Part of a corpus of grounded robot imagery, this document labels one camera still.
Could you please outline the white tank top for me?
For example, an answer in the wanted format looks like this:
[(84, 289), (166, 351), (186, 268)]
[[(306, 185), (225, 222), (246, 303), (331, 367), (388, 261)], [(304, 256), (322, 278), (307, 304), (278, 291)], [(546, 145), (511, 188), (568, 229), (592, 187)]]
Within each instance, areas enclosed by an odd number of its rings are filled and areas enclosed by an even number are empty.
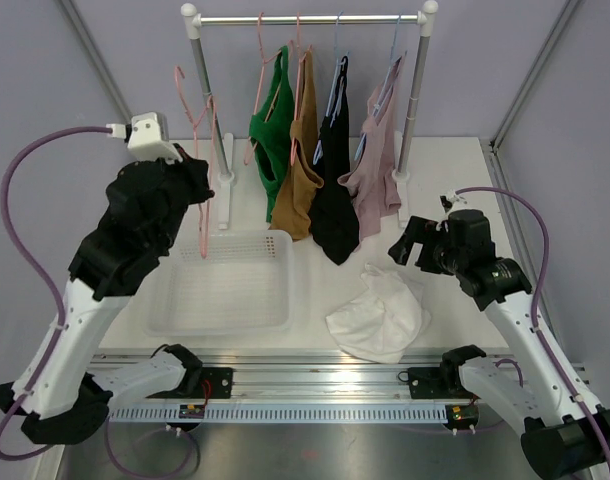
[(394, 269), (366, 264), (365, 290), (326, 316), (337, 346), (358, 359), (397, 364), (431, 322), (424, 285)]

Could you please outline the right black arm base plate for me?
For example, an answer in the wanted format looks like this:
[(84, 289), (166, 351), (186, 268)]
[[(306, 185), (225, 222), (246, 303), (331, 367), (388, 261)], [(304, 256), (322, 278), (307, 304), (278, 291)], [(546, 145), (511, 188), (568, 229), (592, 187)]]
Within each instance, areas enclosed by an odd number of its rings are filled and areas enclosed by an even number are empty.
[(439, 367), (410, 367), (396, 375), (405, 384), (415, 400), (464, 400), (471, 394), (454, 382), (448, 381)]

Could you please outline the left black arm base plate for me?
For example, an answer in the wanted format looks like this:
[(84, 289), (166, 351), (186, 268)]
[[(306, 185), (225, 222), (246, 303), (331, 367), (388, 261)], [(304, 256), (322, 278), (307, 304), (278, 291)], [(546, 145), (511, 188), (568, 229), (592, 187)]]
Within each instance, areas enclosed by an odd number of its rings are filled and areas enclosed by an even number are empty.
[(210, 400), (230, 399), (232, 395), (234, 370), (229, 367), (204, 367), (197, 386), (185, 397)]

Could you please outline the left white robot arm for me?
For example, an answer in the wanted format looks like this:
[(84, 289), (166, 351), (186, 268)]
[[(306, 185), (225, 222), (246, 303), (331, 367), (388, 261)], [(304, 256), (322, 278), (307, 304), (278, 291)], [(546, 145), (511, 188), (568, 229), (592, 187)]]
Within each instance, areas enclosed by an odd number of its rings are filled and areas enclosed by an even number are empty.
[(0, 384), (0, 409), (23, 416), (21, 430), (36, 445), (79, 444), (117, 409), (200, 388), (203, 364), (179, 344), (107, 376), (87, 370), (109, 326), (169, 255), (188, 208), (214, 195), (208, 162), (173, 147), (176, 159), (132, 162), (107, 186), (107, 210), (74, 255), (38, 352), (18, 380)]

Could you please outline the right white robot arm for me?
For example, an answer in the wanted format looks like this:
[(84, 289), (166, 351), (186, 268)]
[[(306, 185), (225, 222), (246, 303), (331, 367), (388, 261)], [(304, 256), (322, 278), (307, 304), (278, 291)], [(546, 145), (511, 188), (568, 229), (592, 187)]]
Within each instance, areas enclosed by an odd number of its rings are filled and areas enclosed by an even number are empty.
[(496, 253), (491, 227), (475, 209), (442, 220), (413, 216), (389, 249), (399, 265), (455, 277), (464, 294), (495, 326), (527, 385), (500, 373), (475, 345), (443, 355), (439, 384), (451, 396), (468, 392), (487, 403), (517, 434), (523, 454), (542, 479), (559, 479), (610, 460), (610, 408), (589, 390), (538, 317), (532, 287), (519, 264)]

